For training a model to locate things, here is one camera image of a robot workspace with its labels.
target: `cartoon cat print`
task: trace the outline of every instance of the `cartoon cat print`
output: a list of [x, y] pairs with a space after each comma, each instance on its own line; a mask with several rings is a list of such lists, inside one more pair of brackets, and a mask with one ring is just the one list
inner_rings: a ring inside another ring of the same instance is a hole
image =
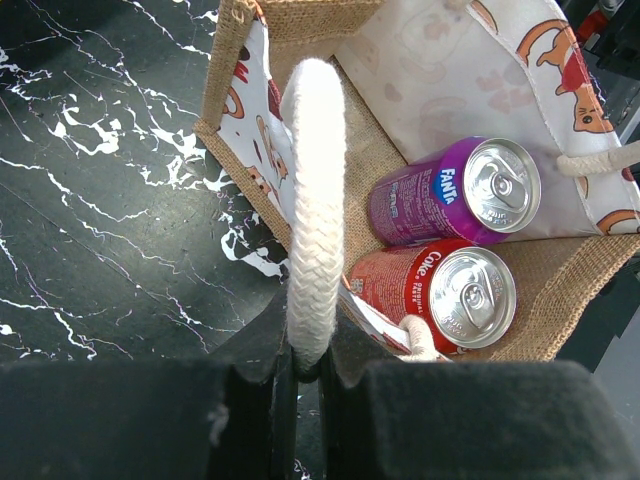
[[536, 65], [540, 67], [548, 63], [558, 68], [561, 81], [556, 88], [556, 95], [560, 96], [567, 92], [575, 95], [573, 129], [576, 132], [590, 133], [613, 131], [613, 125], [604, 118], [604, 111], [593, 91], [589, 71], [580, 53], [580, 48], [566, 21], [551, 19], [533, 27], [520, 42], [517, 50], [518, 55], [528, 66], [533, 45], [545, 33], [553, 30], [558, 31], [553, 39], [553, 47], [538, 58]]
[[282, 96], [273, 80], [267, 82], [267, 95], [269, 97], [269, 112], [278, 120], [282, 121], [282, 116], [280, 115], [280, 101], [282, 100]]
[[636, 227], [637, 233], [640, 233], [640, 212], [636, 210], [616, 210], [605, 216], [598, 222], [598, 228], [603, 235], [615, 235], [617, 233], [627, 233]]
[[579, 177], [576, 178], [576, 181], [580, 186], [580, 190], [582, 190], [584, 198], [589, 198], [589, 179], [587, 177]]
[[496, 24], [495, 18], [491, 12], [484, 6], [482, 2], [478, 0], [473, 0], [470, 3], [470, 6], [475, 12], [482, 18], [483, 22], [487, 25], [489, 30], [493, 31], [493, 33], [498, 33], [498, 25]]
[[262, 137], [264, 149], [267, 151], [267, 156], [269, 157], [269, 164], [271, 165], [271, 168], [273, 168], [273, 170], [276, 172], [278, 181], [281, 185], [282, 181], [287, 178], [287, 175], [289, 174], [287, 166], [284, 164], [282, 157], [273, 146], [273, 141], [271, 140], [271, 135], [269, 133], [269, 127], [260, 115], [256, 117], [256, 123], [258, 125], [260, 136]]
[[251, 175], [251, 178], [258, 184], [258, 187], [265, 195], [268, 195], [269, 192], [271, 192], [269, 182], [264, 179], [256, 167], [247, 168], [247, 172]]
[[[243, 46], [240, 50], [236, 68], [233, 70], [233, 76], [240, 79], [240, 81], [243, 83], [249, 83], [249, 79], [247, 78], [249, 69], [242, 62], [246, 62], [250, 58], [251, 55], [249, 54], [249, 50], [247, 50], [247, 48]], [[242, 100], [240, 100], [240, 96], [238, 95], [238, 92], [236, 92], [235, 88], [229, 87], [229, 97], [231, 97], [231, 102], [233, 102], [233, 110], [230, 109], [225, 103], [222, 109], [223, 115], [229, 115], [238, 120], [242, 120], [244, 118], [244, 106], [242, 105]]]

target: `white rope handle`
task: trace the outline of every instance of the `white rope handle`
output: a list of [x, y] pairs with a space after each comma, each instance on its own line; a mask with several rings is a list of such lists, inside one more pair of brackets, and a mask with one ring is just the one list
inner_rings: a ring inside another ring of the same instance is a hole
[[344, 265], [345, 109], [335, 69], [316, 59], [300, 63], [280, 109], [295, 158], [287, 334], [305, 372], [329, 346]]
[[433, 335], [427, 322], [417, 315], [407, 315], [400, 322], [400, 327], [409, 334], [411, 355], [399, 358], [405, 362], [448, 362], [447, 357], [436, 350]]
[[602, 153], [583, 157], [558, 157], [560, 173], [568, 177], [586, 177], [597, 173], [609, 173], [640, 162], [640, 141]]

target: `pull tab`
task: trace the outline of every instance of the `pull tab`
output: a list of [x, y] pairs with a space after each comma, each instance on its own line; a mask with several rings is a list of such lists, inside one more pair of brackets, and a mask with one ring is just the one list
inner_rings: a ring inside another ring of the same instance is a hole
[[508, 173], [496, 173], [491, 179], [491, 192], [511, 208], [520, 210], [527, 201], [527, 191], [522, 183]]
[[479, 283], [469, 283], [460, 292], [460, 303], [469, 319], [469, 323], [484, 331], [492, 323], [494, 316], [493, 298]]

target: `marble countertop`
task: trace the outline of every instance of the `marble countertop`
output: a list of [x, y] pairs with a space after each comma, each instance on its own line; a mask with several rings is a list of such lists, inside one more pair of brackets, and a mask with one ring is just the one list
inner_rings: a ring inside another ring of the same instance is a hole
[[211, 352], [279, 287], [192, 131], [216, 6], [0, 3], [0, 361]]

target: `soda can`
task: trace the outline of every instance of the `soda can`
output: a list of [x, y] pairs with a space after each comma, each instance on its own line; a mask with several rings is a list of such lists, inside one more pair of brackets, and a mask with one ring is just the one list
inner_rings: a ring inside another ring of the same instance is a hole
[[526, 227], [540, 195], [538, 169], [524, 148], [469, 137], [376, 183], [369, 218], [388, 245], [452, 237], [488, 245]]
[[349, 284], [396, 325], [409, 314], [424, 318], [444, 354], [496, 342], [516, 309], [509, 268], [464, 239], [373, 252], [355, 264]]

